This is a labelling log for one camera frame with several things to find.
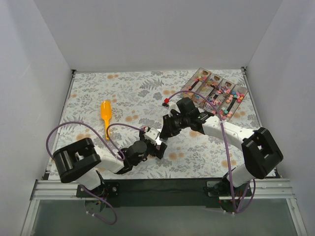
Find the silver round jar lid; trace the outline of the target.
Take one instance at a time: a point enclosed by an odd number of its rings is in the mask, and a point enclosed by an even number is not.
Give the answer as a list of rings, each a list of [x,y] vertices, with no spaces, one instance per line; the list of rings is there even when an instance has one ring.
[[[158,131],[158,137],[156,138],[156,144],[161,145],[162,143],[167,144],[168,139],[162,139],[160,137],[161,129],[157,129]]]

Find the clear compartment candy box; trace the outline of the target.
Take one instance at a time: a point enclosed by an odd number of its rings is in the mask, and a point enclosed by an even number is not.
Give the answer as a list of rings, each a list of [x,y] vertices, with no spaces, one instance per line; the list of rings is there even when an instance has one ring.
[[[213,114],[216,108],[223,120],[230,120],[248,89],[209,70],[199,68],[182,87],[181,97],[190,98],[196,107]]]

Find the yellow plastic scoop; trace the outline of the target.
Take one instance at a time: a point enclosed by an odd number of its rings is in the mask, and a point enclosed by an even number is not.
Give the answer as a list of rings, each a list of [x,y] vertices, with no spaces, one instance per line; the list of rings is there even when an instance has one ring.
[[[101,115],[102,120],[104,121],[105,138],[106,140],[109,140],[109,134],[108,134],[107,128],[112,118],[112,109],[111,109],[111,103],[109,100],[102,101],[100,105],[100,115]]]

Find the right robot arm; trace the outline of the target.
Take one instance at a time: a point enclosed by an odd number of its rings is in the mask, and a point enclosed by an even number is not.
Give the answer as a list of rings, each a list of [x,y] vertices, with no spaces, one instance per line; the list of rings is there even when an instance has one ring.
[[[166,99],[162,105],[168,109],[168,114],[163,116],[161,139],[177,136],[182,129],[190,128],[227,141],[242,151],[244,163],[208,188],[213,196],[236,194],[243,184],[256,178],[264,179],[284,158],[270,131],[264,127],[251,130],[225,122],[211,112],[199,111],[188,97],[177,103]]]

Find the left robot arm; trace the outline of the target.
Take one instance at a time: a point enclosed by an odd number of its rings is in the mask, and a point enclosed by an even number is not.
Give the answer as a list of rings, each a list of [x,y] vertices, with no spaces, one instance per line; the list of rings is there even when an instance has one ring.
[[[91,138],[67,145],[53,154],[61,182],[76,182],[86,187],[93,196],[101,196],[105,190],[104,179],[96,169],[122,175],[147,161],[149,155],[162,159],[167,144],[159,135],[159,130],[147,128],[139,133],[138,141],[116,154],[95,146]]]

